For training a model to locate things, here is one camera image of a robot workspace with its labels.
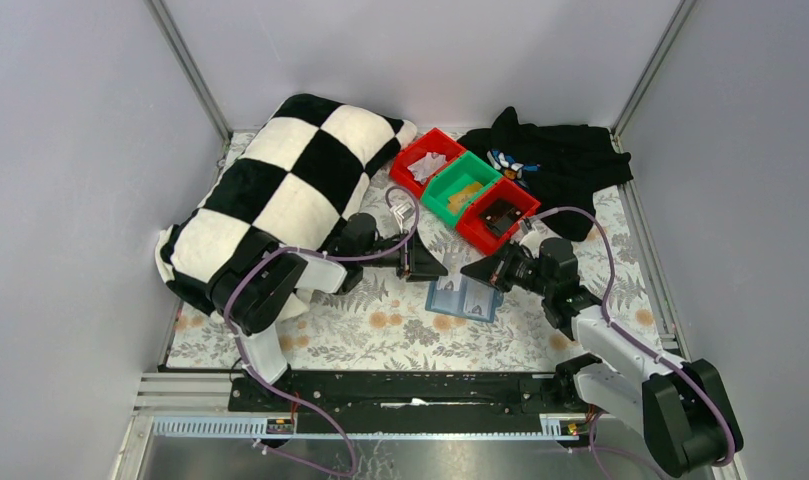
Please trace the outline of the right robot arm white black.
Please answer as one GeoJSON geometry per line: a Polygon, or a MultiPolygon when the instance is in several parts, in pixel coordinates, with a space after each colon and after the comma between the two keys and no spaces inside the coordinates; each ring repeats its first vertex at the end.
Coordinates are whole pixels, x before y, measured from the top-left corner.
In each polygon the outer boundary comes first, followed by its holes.
{"type": "Polygon", "coordinates": [[[516,242],[461,269],[507,293],[519,287],[541,298],[548,322],[586,351],[559,364],[567,399],[592,404],[640,434],[671,477],[730,460],[744,439],[719,371],[687,361],[632,334],[582,285],[571,243],[547,238],[539,253],[516,242]]]}

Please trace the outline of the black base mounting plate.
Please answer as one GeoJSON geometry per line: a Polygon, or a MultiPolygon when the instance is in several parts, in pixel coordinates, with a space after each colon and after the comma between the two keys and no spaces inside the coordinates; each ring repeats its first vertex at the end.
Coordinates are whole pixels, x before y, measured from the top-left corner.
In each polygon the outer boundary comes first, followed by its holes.
{"type": "Polygon", "coordinates": [[[338,425],[342,418],[401,412],[439,418],[541,415],[581,425],[595,411],[567,379],[552,373],[293,370],[275,386],[289,396],[282,398],[247,375],[234,379],[229,411],[283,413],[295,422],[301,415],[323,420],[330,415],[338,425]]]}

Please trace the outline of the red plastic bin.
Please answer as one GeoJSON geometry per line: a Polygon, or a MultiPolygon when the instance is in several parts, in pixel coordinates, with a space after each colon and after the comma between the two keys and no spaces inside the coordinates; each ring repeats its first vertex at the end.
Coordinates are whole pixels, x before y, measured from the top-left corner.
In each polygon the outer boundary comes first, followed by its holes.
{"type": "Polygon", "coordinates": [[[477,251],[492,255],[518,230],[518,223],[539,207],[527,190],[500,179],[464,210],[455,229],[477,251]]]}
{"type": "Polygon", "coordinates": [[[433,128],[396,157],[389,176],[395,183],[420,198],[433,177],[465,151],[456,140],[433,128]]]}

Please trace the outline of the floral patterned table mat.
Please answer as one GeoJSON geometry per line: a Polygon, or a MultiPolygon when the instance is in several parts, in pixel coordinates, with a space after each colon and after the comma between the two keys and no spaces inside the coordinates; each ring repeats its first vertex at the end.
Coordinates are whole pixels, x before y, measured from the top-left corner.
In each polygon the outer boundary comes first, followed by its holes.
{"type": "MultiPolygon", "coordinates": [[[[371,180],[360,210],[379,222],[383,236],[396,233],[384,194],[389,167],[371,180]]],[[[615,258],[617,277],[609,297],[613,318],[659,346],[663,327],[655,322],[650,290],[639,262],[617,187],[594,194],[615,258]]],[[[477,260],[456,231],[422,210],[419,233],[432,254],[477,260]]],[[[609,278],[604,240],[597,230],[574,243],[582,284],[596,295],[609,278]]],[[[367,269],[347,295],[313,293],[309,310],[277,324],[280,345],[293,369],[552,371],[583,354],[581,346],[554,330],[542,315],[540,299],[519,288],[504,295],[492,323],[425,309],[430,283],[405,283],[391,269],[367,269]]],[[[228,369],[239,358],[230,332],[221,321],[182,304],[174,325],[165,366],[170,369],[228,369]]]]}

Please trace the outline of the yellow item in green bin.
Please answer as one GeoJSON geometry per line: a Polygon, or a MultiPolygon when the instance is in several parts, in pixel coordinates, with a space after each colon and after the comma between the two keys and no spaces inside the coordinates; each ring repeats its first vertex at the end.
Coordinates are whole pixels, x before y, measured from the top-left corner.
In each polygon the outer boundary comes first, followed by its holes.
{"type": "Polygon", "coordinates": [[[477,196],[482,188],[483,185],[481,183],[473,182],[463,187],[460,191],[450,195],[447,203],[448,210],[454,215],[459,214],[465,206],[477,196]]]}

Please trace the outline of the small colourful toy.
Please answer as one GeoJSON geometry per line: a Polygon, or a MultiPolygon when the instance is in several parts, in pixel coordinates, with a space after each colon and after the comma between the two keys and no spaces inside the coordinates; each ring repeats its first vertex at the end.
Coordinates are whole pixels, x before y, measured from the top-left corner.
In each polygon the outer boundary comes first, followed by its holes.
{"type": "Polygon", "coordinates": [[[488,163],[505,178],[519,185],[525,185],[526,175],[540,170],[538,164],[525,164],[517,161],[512,155],[505,154],[497,149],[487,152],[488,163]]]}

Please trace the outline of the black white checkered pillow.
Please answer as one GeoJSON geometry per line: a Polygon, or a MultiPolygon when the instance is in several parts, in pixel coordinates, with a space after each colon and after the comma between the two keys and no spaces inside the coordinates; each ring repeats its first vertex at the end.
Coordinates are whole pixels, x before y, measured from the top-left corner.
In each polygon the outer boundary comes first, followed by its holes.
{"type": "Polygon", "coordinates": [[[300,93],[284,100],[190,216],[159,234],[166,287],[206,315],[207,284],[253,235],[317,250],[357,213],[372,177],[416,138],[416,125],[300,93]]]}

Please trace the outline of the far red plastic bin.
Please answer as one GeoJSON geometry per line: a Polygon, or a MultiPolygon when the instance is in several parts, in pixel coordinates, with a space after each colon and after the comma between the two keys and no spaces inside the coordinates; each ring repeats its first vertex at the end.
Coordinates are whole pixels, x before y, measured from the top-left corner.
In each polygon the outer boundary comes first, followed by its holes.
{"type": "Polygon", "coordinates": [[[389,176],[395,183],[420,198],[433,177],[465,151],[456,140],[433,128],[396,157],[389,176]]]}

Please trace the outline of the near red plastic bin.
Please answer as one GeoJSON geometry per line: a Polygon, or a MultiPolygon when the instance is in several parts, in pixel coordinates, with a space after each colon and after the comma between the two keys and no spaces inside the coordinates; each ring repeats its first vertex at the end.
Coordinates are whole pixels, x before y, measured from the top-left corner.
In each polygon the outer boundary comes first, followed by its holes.
{"type": "Polygon", "coordinates": [[[500,179],[464,210],[455,229],[477,251],[492,255],[518,230],[518,223],[539,207],[527,190],[500,179]]]}

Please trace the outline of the silver VIP card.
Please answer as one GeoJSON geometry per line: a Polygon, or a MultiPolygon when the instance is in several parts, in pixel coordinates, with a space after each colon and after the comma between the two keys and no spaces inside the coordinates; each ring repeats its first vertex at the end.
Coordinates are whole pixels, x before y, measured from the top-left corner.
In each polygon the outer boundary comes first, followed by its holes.
{"type": "Polygon", "coordinates": [[[416,183],[426,184],[429,179],[447,163],[446,155],[438,152],[427,152],[423,157],[407,167],[416,183]]]}

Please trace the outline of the black object in bin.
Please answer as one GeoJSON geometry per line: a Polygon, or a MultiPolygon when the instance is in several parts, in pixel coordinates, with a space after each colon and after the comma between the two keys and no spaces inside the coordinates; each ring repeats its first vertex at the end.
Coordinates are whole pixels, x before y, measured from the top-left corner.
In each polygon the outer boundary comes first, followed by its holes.
{"type": "Polygon", "coordinates": [[[479,215],[486,230],[495,237],[510,231],[521,217],[522,210],[505,199],[493,201],[479,215]]]}

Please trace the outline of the black cloth garment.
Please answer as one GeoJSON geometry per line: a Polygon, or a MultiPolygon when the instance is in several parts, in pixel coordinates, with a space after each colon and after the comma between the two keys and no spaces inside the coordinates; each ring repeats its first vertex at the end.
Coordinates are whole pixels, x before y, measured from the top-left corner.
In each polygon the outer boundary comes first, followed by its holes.
{"type": "Polygon", "coordinates": [[[457,142],[487,163],[487,152],[497,149],[538,164],[540,170],[526,175],[525,185],[516,184],[540,202],[539,212],[571,206],[594,216],[595,193],[633,179],[631,155],[614,149],[607,128],[523,123],[512,106],[490,127],[470,130],[457,142]]]}

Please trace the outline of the perforated metal rail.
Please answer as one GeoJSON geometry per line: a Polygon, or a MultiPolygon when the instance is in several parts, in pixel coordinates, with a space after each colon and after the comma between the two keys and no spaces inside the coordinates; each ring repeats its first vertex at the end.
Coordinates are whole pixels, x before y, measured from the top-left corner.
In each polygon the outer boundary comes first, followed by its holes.
{"type": "MultiPolygon", "coordinates": [[[[477,439],[477,440],[569,440],[578,438],[567,424],[541,415],[464,414],[433,417],[401,412],[376,418],[342,418],[338,421],[354,439],[477,439]]],[[[325,420],[301,415],[294,424],[287,418],[164,416],[154,420],[156,434],[170,437],[248,439],[337,439],[336,430],[325,420]]]]}

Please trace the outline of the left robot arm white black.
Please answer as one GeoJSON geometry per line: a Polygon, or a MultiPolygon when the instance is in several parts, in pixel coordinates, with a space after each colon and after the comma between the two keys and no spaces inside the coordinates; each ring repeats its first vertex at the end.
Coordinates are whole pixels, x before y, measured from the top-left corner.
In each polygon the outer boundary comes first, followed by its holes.
{"type": "Polygon", "coordinates": [[[246,367],[256,379],[273,384],[289,369],[275,323],[295,292],[346,294],[363,280],[366,267],[391,268],[408,282],[448,274],[416,226],[383,238],[372,215],[356,213],[323,251],[288,247],[265,232],[254,234],[214,275],[207,296],[238,336],[246,367]]]}

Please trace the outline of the green plastic bin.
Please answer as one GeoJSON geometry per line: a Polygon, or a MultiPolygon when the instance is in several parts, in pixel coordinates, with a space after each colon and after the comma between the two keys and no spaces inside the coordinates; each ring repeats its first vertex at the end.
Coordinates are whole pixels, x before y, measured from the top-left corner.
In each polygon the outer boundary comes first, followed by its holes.
{"type": "Polygon", "coordinates": [[[474,153],[466,151],[433,177],[422,194],[421,201],[446,225],[455,227],[465,210],[477,198],[485,194],[499,178],[499,172],[490,164],[474,153]],[[447,208],[449,196],[473,182],[481,183],[483,188],[459,214],[452,214],[447,208]]]}

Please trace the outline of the blue card holder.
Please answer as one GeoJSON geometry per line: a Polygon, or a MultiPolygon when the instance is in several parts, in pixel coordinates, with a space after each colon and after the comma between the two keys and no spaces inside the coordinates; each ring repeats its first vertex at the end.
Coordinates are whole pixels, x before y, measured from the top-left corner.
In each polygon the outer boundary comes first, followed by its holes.
{"type": "Polygon", "coordinates": [[[425,309],[427,311],[493,323],[497,309],[503,304],[498,290],[460,274],[440,277],[430,284],[425,309]]]}

